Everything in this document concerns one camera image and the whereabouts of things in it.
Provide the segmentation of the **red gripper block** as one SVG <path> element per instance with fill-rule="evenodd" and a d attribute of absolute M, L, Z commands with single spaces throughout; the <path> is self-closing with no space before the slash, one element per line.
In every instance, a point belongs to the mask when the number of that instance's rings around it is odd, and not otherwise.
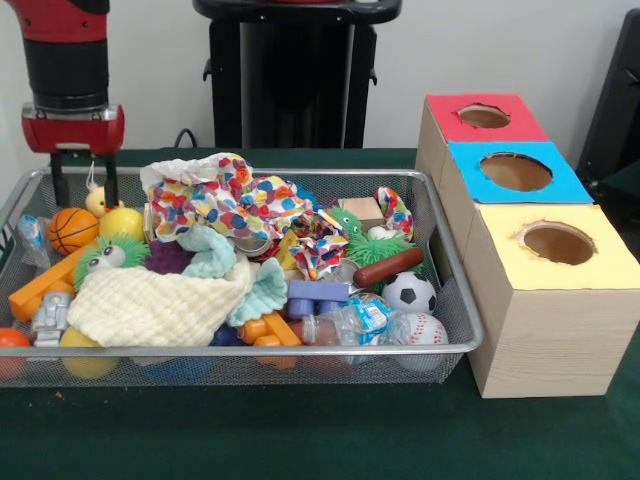
<path fill-rule="evenodd" d="M 35 153 L 50 154 L 50 172 L 56 205 L 70 206 L 69 186 L 63 173 L 61 151 L 89 151 L 102 157 L 106 170 L 105 205 L 118 206 L 116 154 L 124 141 L 124 111 L 109 105 L 92 111 L 54 112 L 25 103 L 21 112 L 23 134 Z"/>

